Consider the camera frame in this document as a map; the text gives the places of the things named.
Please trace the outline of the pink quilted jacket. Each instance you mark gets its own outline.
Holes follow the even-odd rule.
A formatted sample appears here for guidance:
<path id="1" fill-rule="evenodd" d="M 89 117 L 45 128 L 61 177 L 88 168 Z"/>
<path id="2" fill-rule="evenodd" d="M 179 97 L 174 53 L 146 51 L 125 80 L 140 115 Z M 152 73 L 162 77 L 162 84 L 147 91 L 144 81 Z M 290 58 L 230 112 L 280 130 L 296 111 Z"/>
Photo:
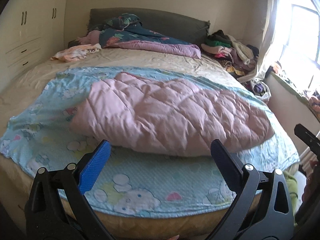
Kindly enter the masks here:
<path id="1" fill-rule="evenodd" d="M 71 130 L 137 152 L 198 157 L 213 140 L 237 153 L 274 135 L 266 113 L 227 89 L 121 72 L 92 84 Z"/>

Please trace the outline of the pile of assorted clothes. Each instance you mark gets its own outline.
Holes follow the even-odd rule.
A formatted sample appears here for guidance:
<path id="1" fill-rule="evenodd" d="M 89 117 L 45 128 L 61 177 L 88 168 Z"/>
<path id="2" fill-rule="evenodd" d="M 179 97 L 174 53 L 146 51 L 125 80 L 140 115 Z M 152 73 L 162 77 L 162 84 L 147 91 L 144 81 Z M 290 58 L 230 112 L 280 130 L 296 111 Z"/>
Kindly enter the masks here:
<path id="1" fill-rule="evenodd" d="M 222 30 L 207 36 L 201 48 L 236 79 L 256 69 L 259 49 L 250 44 L 244 45 Z"/>

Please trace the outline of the green fuzzy cloth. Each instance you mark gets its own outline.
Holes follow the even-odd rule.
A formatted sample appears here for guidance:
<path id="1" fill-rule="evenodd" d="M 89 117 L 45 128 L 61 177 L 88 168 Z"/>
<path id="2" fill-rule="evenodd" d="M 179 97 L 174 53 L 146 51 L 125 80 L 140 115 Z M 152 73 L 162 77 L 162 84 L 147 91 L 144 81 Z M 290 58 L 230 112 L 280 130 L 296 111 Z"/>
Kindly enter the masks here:
<path id="1" fill-rule="evenodd" d="M 296 207 L 296 204 L 298 202 L 298 183 L 295 177 L 289 172 L 284 171 L 284 177 L 286 180 L 286 184 L 289 190 L 290 198 L 291 198 L 291 203 L 292 203 L 292 208 Z"/>

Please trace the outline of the beige bed sheet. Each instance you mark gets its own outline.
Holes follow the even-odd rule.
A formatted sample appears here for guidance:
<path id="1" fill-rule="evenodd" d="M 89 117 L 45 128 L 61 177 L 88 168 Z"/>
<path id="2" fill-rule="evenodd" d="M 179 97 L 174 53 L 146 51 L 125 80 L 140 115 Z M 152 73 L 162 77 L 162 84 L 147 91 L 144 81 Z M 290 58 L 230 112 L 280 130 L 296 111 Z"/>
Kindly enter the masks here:
<path id="1" fill-rule="evenodd" d="M 240 83 L 214 60 L 202 56 L 200 60 L 145 50 L 120 48 L 103 49 L 75 63 L 46 61 L 25 70 L 1 92 L 1 133 L 7 129 L 12 116 L 20 114 L 41 94 L 45 85 L 60 71 L 75 67 L 134 66 L 172 70 L 202 76 L 230 87 Z M 29 197 L 32 178 L 11 159 L 1 156 L 1 203 L 16 225 L 25 232 L 24 206 Z M 225 214 L 225 210 L 191 217 L 170 219 L 125 218 L 97 213 L 100 220 L 117 237 L 156 239 L 171 235 L 200 236 L 209 233 Z"/>

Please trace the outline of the white sheer curtain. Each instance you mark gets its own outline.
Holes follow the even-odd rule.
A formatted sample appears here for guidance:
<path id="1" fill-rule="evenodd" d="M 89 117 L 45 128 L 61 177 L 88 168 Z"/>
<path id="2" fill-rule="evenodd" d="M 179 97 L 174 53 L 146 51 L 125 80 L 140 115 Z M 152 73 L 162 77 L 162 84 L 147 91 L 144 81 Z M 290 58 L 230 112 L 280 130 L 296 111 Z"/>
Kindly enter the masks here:
<path id="1" fill-rule="evenodd" d="M 263 39 L 260 46 L 260 54 L 257 62 L 257 72 L 255 78 L 263 80 L 275 57 L 274 36 L 276 33 L 276 18 L 279 0 L 267 0 L 267 11 L 265 26 L 263 29 Z"/>

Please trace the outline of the peach white crumpled garment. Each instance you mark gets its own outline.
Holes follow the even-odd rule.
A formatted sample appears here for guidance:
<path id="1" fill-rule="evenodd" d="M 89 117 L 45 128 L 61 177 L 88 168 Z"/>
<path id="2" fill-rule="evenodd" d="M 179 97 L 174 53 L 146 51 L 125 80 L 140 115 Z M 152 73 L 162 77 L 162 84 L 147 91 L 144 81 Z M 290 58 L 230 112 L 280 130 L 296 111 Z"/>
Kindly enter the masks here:
<path id="1" fill-rule="evenodd" d="M 75 62 L 83 60 L 87 57 L 88 54 L 93 54 L 101 50 L 100 44 L 85 44 L 73 46 L 71 48 L 65 49 L 63 51 L 57 52 L 50 59 L 52 61 L 61 61 L 61 62 Z"/>

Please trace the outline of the dark green headboard cushion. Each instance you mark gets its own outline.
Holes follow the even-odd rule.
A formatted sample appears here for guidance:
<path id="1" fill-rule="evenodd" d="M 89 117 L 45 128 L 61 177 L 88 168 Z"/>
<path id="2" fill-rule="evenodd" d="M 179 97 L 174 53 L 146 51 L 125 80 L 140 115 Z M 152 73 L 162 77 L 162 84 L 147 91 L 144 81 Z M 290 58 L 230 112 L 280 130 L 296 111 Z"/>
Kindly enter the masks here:
<path id="1" fill-rule="evenodd" d="M 87 31 L 103 24 L 109 18 L 118 17 L 124 13 L 132 13 L 139 17 L 142 27 L 165 36 L 170 36 L 197 46 L 204 43 L 210 28 L 209 21 L 202 21 L 192 17 L 143 8 L 103 8 L 91 9 Z"/>

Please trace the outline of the pink pillow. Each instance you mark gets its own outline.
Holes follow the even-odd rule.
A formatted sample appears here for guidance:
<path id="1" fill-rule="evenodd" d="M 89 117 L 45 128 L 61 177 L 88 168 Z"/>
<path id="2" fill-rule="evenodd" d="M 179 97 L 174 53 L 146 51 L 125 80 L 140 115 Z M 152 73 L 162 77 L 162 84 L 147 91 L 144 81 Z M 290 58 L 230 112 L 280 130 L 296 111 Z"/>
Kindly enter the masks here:
<path id="1" fill-rule="evenodd" d="M 99 30 L 93 30 L 90 31 L 86 36 L 84 37 L 79 37 L 77 41 L 79 42 L 80 45 L 86 45 L 86 44 L 97 44 L 99 43 L 99 36 L 100 36 L 101 31 Z"/>

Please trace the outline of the cream built-in wardrobe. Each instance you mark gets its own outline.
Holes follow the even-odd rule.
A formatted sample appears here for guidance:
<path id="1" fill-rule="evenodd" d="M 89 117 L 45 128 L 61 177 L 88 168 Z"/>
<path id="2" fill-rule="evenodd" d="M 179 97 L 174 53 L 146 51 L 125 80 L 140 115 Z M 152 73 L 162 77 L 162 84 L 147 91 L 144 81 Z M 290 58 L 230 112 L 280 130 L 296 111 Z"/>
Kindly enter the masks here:
<path id="1" fill-rule="evenodd" d="M 8 1 L 1 13 L 1 90 L 63 50 L 66 1 Z"/>

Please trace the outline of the dark floral purple-lined quilt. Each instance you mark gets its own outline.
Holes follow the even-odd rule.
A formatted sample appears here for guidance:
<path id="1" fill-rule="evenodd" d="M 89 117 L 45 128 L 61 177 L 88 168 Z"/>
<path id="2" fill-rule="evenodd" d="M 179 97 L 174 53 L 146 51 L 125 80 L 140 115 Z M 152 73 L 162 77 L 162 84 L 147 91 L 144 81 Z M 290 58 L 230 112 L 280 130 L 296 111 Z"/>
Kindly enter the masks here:
<path id="1" fill-rule="evenodd" d="M 107 19 L 99 29 L 102 48 L 123 48 L 201 58 L 200 48 L 156 31 L 143 28 L 140 18 L 131 13 Z"/>

